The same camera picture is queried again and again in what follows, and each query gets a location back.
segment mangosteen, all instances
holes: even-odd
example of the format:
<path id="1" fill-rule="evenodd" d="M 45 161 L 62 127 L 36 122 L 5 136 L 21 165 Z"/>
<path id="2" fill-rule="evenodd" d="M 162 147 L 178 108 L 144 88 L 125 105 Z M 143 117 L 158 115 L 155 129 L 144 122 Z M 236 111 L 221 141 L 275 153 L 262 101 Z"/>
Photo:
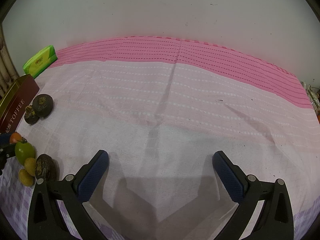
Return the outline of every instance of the mangosteen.
<path id="1" fill-rule="evenodd" d="M 26 113 L 24 114 L 24 120 L 28 124 L 35 124 L 39 120 L 39 116 L 36 115 L 32 106 L 26 107 Z"/>
<path id="2" fill-rule="evenodd" d="M 39 117 L 47 117 L 53 109 L 53 99 L 47 94 L 41 94 L 33 99 L 32 107 Z"/>

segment metal screw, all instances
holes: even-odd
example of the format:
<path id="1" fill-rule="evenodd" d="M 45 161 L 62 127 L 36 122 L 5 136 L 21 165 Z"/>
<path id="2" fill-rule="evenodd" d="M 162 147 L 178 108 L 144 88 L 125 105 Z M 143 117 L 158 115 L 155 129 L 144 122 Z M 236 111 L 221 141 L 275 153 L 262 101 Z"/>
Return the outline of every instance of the metal screw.
<path id="1" fill-rule="evenodd" d="M 40 179 L 37 180 L 37 184 L 41 184 L 42 182 L 43 182 L 43 179 L 42 179 L 42 178 L 40 178 Z"/>
<path id="2" fill-rule="evenodd" d="M 248 175 L 248 180 L 255 181 L 256 177 L 254 175 Z"/>
<path id="3" fill-rule="evenodd" d="M 283 184 L 284 184 L 283 179 L 278 179 L 277 182 L 278 182 L 280 185 L 283 185 Z"/>
<path id="4" fill-rule="evenodd" d="M 69 174 L 66 176 L 66 181 L 72 181 L 73 180 L 73 175 Z"/>

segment pink stripe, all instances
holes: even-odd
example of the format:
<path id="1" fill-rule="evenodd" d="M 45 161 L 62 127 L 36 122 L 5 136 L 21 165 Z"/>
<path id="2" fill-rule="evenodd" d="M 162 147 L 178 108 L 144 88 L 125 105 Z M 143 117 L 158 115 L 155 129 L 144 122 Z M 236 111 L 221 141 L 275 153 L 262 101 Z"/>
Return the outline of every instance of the pink stripe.
<path id="1" fill-rule="evenodd" d="M 312 108 L 293 74 L 255 57 L 207 42 L 169 37 L 123 37 L 57 51 L 50 68 L 75 62 L 117 60 L 185 63 L 275 93 L 301 108 Z"/>

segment white wall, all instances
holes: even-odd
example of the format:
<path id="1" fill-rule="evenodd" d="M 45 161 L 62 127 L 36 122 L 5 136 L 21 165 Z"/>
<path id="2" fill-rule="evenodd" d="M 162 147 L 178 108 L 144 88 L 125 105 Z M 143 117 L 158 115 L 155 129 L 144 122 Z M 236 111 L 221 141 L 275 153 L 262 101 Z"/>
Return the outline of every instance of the white wall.
<path id="1" fill-rule="evenodd" d="M 49 44 L 160 35 L 224 45 L 320 85 L 320 24 L 305 0 L 17 0 L 3 29 L 20 73 Z"/>

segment blue gripper pad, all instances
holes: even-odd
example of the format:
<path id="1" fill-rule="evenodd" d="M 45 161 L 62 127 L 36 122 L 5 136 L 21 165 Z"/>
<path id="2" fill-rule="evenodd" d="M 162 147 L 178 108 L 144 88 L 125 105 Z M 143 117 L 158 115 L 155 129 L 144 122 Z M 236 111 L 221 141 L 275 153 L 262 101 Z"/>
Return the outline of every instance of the blue gripper pad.
<path id="1" fill-rule="evenodd" d="M 109 166 L 108 153 L 103 150 L 101 151 L 101 155 L 78 185 L 77 197 L 81 203 L 89 201 L 101 177 Z"/>
<path id="2" fill-rule="evenodd" d="M 243 185 L 226 161 L 221 157 L 220 152 L 216 152 L 212 156 L 212 165 L 218 173 L 232 201 L 240 204 L 244 198 Z"/>

